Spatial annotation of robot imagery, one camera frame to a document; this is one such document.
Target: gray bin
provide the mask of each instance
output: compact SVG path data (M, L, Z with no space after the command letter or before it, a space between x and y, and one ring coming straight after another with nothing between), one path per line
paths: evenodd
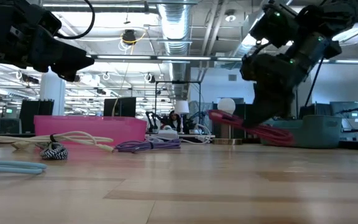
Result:
M295 142L293 147L330 149L338 147L342 118L309 115L303 120L274 121L272 126L291 132ZM261 142L264 145L271 145L263 139Z

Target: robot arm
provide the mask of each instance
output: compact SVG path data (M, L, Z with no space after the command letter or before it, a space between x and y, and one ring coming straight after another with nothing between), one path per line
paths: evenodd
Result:
M153 112L149 112L149 111L146 112L146 117L147 117L147 119L149 121L149 124L150 124L149 133L153 133L153 130L158 130L159 129L158 126L157 126L157 122L155 120L156 118L159 121L161 121L162 125L167 125L168 124L168 121L167 121L168 118L166 118L166 117L161 118L159 115L157 115L157 114L155 114Z
M0 0L0 63L38 72L52 71L69 82L94 64L86 52L54 37L62 23L50 11L26 0Z
M332 38L354 25L358 0L324 1L319 6L306 6L299 14L270 1L263 10L264 16L250 31L258 41L257 50L243 57L240 70L244 80L256 81L255 99L243 124L247 128L273 116L288 116L293 92L311 69L319 60L342 53L339 42ZM268 43L258 45L262 39ZM259 54L268 45L279 48L289 41L292 45L284 54Z

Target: woman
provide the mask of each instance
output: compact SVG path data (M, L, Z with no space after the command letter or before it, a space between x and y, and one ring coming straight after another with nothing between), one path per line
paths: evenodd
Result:
M168 125L171 126L171 128L175 128L177 132L181 132L180 116L175 114L175 111L171 111L171 113L169 113Z

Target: pink plastic container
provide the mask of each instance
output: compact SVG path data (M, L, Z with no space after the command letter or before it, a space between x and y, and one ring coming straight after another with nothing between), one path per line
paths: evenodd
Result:
M102 143L110 146L126 141L144 141L147 127L146 121L136 118L99 116L34 116L34 124L36 136L84 131L114 139L114 142Z

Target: wooden tabletop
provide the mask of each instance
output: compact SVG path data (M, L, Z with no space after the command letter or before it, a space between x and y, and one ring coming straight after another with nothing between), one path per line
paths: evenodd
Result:
M0 174L0 223L358 224L358 151L260 145L137 154L70 146L67 161L1 147L0 160L43 162Z

